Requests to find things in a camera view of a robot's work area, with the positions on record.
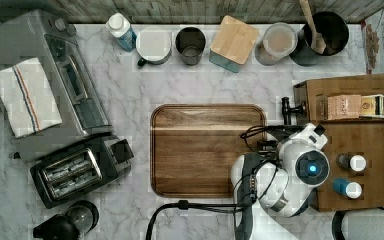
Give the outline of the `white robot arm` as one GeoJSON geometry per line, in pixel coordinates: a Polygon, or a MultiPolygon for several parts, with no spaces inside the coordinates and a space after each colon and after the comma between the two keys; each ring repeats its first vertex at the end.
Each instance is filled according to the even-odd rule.
{"type": "Polygon", "coordinates": [[[305,111],[303,104],[292,108],[284,97],[284,123],[262,128],[274,137],[265,143],[268,148],[243,154],[233,164],[235,240],[298,240],[267,211],[282,217],[299,215],[329,175],[329,161],[322,152],[328,142],[325,128],[291,123],[293,113],[305,111]]]}

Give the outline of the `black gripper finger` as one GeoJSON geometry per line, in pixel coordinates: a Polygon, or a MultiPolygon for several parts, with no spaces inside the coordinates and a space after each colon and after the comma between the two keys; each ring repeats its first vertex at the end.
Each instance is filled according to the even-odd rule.
{"type": "Polygon", "coordinates": [[[281,99],[282,101],[282,116],[284,120],[285,125],[290,125],[291,124],[291,114],[290,114],[290,103],[289,103],[289,98],[288,97],[283,97],[281,99]]]}

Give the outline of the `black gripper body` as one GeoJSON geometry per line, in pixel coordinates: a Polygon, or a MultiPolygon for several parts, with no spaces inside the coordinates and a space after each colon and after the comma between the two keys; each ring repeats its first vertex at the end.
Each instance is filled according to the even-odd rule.
{"type": "Polygon", "coordinates": [[[279,144],[285,142],[293,134],[304,129],[300,125],[273,125],[273,126],[258,126],[257,132],[265,132],[268,140],[261,140],[257,144],[257,153],[265,155],[268,153],[277,152],[279,144]]]}

